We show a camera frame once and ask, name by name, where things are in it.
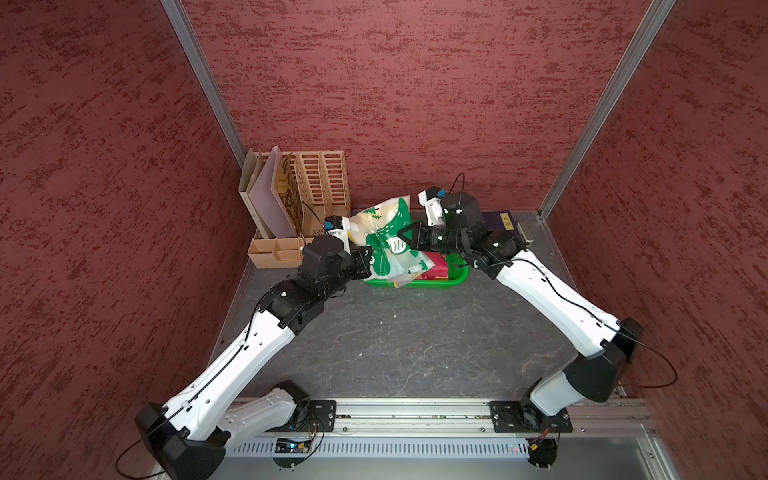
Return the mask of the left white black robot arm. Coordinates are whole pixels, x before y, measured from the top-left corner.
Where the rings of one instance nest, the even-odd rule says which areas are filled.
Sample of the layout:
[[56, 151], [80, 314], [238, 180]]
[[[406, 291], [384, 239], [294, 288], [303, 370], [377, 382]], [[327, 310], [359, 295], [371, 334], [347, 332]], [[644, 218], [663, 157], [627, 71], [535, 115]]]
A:
[[348, 248], [334, 236], [302, 251], [297, 273], [257, 302], [242, 332], [184, 390], [166, 403], [150, 402], [135, 417], [140, 442], [172, 479], [208, 479], [225, 454], [254, 436], [294, 427], [315, 433], [308, 393], [292, 381], [246, 404], [233, 403], [267, 362], [351, 281], [372, 274], [373, 250]]

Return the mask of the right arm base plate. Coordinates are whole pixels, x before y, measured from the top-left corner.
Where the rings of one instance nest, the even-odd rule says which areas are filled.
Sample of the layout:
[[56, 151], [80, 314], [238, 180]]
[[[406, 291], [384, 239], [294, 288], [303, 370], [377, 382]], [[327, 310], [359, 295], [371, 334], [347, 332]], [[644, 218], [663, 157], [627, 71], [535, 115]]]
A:
[[547, 416], [530, 402], [491, 401], [490, 419], [495, 433], [542, 434], [572, 433], [573, 425], [566, 409]]

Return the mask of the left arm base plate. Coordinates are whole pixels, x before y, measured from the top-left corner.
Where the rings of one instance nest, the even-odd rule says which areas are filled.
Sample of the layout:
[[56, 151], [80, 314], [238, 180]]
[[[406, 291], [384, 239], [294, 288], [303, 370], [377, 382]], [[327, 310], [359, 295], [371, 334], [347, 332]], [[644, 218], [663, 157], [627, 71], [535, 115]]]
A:
[[332, 400], [309, 400], [298, 405], [291, 401], [273, 402], [258, 417], [256, 432], [332, 432], [336, 406]]

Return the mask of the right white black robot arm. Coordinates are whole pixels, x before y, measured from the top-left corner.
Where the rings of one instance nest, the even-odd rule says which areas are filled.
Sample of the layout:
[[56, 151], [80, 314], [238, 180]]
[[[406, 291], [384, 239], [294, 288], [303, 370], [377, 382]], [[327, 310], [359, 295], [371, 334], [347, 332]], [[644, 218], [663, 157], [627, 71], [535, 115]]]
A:
[[641, 341], [643, 327], [595, 306], [554, 275], [509, 230], [481, 222], [472, 229], [415, 222], [398, 232], [421, 252], [456, 254], [466, 263], [520, 295], [569, 340], [577, 355], [556, 373], [538, 380], [520, 399], [519, 421], [542, 429], [564, 409], [582, 400], [606, 401], [632, 364], [637, 348], [661, 353]]

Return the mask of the pink raincoat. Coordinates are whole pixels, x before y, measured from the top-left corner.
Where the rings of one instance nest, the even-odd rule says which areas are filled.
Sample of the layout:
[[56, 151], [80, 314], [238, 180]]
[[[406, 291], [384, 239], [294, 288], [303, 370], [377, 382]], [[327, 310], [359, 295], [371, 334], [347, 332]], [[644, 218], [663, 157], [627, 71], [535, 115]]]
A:
[[443, 257], [435, 252], [426, 252], [425, 255], [433, 263], [433, 266], [421, 274], [418, 279], [423, 281], [446, 281], [450, 277], [450, 267]]

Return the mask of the green dinosaur raincoat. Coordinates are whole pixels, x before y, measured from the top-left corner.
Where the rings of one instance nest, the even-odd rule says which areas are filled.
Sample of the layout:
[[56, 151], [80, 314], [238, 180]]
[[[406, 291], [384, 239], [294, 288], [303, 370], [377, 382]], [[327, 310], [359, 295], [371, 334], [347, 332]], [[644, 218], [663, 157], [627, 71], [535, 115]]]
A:
[[369, 284], [398, 288], [435, 266], [425, 253], [411, 249], [398, 236], [412, 223], [409, 195], [393, 197], [350, 218], [350, 241], [355, 246], [372, 249]]

